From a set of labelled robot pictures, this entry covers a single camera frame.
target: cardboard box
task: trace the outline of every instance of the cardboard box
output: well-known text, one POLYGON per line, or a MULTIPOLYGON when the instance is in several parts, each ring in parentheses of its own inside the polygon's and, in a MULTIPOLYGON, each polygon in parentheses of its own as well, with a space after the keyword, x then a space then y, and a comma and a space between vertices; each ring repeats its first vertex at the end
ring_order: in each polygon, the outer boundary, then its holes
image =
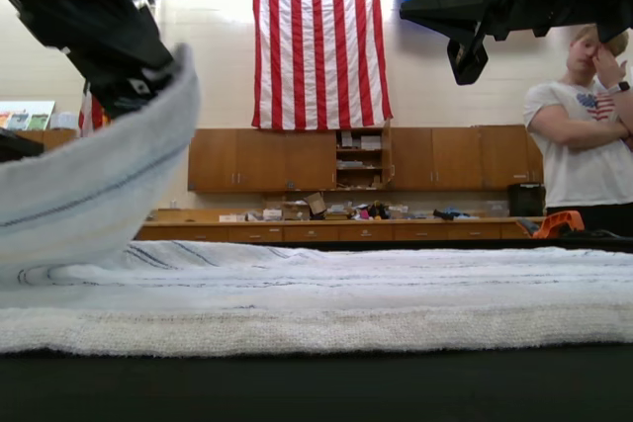
POLYGON ((284 219, 288 221, 301 221, 310 219, 310 206, 307 203, 284 203, 284 219))
POLYGON ((314 193, 313 195, 310 195, 306 198, 306 202, 308 202, 313 214, 321 214, 327 210, 322 193, 314 193))
POLYGON ((281 221, 283 218, 282 210, 264 210, 264 221, 281 221))

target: small flag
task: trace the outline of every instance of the small flag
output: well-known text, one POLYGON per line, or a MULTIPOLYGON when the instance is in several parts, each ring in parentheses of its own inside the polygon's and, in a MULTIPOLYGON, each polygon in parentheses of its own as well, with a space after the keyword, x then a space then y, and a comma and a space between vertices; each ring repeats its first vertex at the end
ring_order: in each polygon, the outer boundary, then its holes
POLYGON ((101 104, 90 92, 90 84, 86 81, 83 88, 81 110, 79 111, 79 130, 81 136, 90 135, 95 130, 109 123, 101 104))

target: folded towel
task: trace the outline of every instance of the folded towel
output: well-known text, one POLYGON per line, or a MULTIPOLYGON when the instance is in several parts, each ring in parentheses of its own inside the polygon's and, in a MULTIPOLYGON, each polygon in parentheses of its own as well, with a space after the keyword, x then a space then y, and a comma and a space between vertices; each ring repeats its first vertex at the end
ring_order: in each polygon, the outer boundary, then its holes
POLYGON ((133 242, 0 267, 0 353, 220 357, 633 342, 633 257, 133 242))
POLYGON ((136 235, 195 133, 200 95, 191 48, 142 111, 41 157, 0 166, 0 268, 87 263, 136 235))

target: hand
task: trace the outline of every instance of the hand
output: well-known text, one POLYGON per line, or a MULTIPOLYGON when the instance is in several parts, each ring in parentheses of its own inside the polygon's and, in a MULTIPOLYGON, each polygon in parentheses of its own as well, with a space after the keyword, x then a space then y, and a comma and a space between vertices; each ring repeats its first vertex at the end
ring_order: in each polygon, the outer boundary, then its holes
POLYGON ((600 45, 597 54, 592 58, 597 78, 606 89, 615 86, 626 77, 626 61, 617 64, 613 53, 603 44, 600 45))

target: open shelf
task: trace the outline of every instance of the open shelf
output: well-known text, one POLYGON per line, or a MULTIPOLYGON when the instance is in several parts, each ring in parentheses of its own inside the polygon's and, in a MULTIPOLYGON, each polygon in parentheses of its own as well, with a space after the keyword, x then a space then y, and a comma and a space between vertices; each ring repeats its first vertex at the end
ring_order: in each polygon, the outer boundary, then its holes
POLYGON ((373 149, 365 149, 365 148, 337 148, 336 153, 382 153, 382 148, 373 148, 373 149))
POLYGON ((338 170, 339 172, 345 172, 345 171, 359 171, 359 170, 376 170, 376 171, 381 171, 383 169, 383 167, 338 167, 336 168, 336 170, 338 170))

